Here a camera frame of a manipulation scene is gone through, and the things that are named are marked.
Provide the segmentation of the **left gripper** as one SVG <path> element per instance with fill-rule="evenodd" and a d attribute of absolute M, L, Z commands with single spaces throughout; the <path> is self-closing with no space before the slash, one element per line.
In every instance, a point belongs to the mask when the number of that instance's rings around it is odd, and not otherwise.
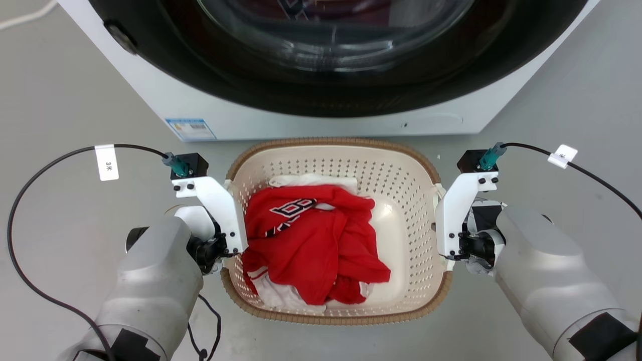
<path fill-rule="evenodd" d="M 229 258 L 226 233 L 202 206 L 180 207 L 174 214 L 190 228 L 187 251 L 204 276 L 220 272 L 223 259 Z"/>

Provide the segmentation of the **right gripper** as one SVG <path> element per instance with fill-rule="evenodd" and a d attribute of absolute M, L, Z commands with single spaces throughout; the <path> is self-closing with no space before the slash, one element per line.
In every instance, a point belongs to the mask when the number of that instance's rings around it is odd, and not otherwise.
<path fill-rule="evenodd" d="M 507 204 L 493 200 L 475 200 L 462 224 L 459 255 L 473 274 L 495 274 L 496 261 L 506 247 L 506 240 L 496 225 Z"/>

